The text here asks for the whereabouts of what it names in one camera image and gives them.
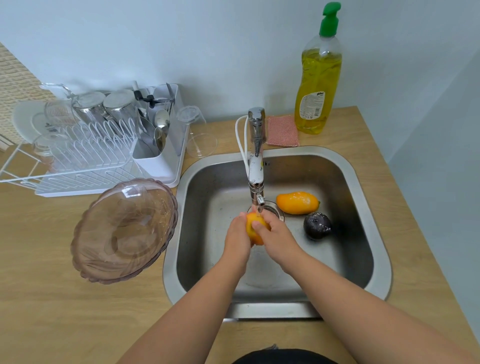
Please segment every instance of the sink basin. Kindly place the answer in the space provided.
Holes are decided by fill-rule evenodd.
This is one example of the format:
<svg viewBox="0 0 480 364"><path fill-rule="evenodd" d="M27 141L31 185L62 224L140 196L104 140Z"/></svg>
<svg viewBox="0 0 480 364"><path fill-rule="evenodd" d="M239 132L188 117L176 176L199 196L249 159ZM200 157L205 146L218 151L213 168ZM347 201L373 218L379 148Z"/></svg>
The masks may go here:
<svg viewBox="0 0 480 364"><path fill-rule="evenodd" d="M303 231L305 216L285 215L299 245L351 282L385 299L390 260L352 166L330 149L303 146L264 151L265 199L306 191L320 200L333 233L318 241ZM194 163L177 189L179 223L165 256L163 281L177 302L220 259L231 220L251 204L240 153ZM254 246L226 318L312 318L318 313L300 286Z"/></svg>

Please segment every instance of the forearm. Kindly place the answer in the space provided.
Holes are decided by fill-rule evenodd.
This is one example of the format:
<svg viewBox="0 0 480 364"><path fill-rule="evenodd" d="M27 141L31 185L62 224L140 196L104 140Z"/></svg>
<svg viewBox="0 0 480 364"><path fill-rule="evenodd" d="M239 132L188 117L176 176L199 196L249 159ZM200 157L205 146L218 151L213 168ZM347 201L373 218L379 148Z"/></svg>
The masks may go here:
<svg viewBox="0 0 480 364"><path fill-rule="evenodd" d="M222 257L119 363L204 363L242 275L236 266Z"/></svg>
<svg viewBox="0 0 480 364"><path fill-rule="evenodd" d="M361 363L476 363L432 327L299 255L289 269L310 301Z"/></svg>

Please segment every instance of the white plate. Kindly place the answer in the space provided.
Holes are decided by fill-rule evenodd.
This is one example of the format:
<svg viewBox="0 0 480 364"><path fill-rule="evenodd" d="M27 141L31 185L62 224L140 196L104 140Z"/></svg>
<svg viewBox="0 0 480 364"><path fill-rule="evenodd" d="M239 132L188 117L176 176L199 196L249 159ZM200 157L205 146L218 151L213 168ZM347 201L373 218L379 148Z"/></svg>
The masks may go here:
<svg viewBox="0 0 480 364"><path fill-rule="evenodd" d="M32 100L21 102L13 109L12 124L28 143L33 142L41 134L57 131L45 117L44 108L45 102Z"/></svg>

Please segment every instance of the dish soap bottle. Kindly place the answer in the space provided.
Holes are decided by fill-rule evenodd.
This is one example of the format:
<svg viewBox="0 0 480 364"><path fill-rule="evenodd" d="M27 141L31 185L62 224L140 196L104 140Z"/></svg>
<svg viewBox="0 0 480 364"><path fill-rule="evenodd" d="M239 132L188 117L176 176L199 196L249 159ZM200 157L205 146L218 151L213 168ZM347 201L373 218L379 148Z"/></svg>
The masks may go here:
<svg viewBox="0 0 480 364"><path fill-rule="evenodd" d="M304 133L320 133L332 109L342 67L340 43L335 37L340 7L339 2L325 5L319 35L301 54L303 74L295 102L295 124Z"/></svg>

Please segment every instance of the white wall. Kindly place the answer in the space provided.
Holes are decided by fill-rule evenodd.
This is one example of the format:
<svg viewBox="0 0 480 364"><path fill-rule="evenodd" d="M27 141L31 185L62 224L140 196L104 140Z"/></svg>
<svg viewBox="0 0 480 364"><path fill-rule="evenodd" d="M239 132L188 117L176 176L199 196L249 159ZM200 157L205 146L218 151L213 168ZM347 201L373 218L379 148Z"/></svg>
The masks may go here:
<svg viewBox="0 0 480 364"><path fill-rule="evenodd" d="M180 83L208 119L293 111L318 0L0 2L0 41L75 91ZM358 105L385 159L480 48L480 2L343 0L335 106Z"/></svg>
<svg viewBox="0 0 480 364"><path fill-rule="evenodd" d="M480 51L390 169L480 340Z"/></svg>

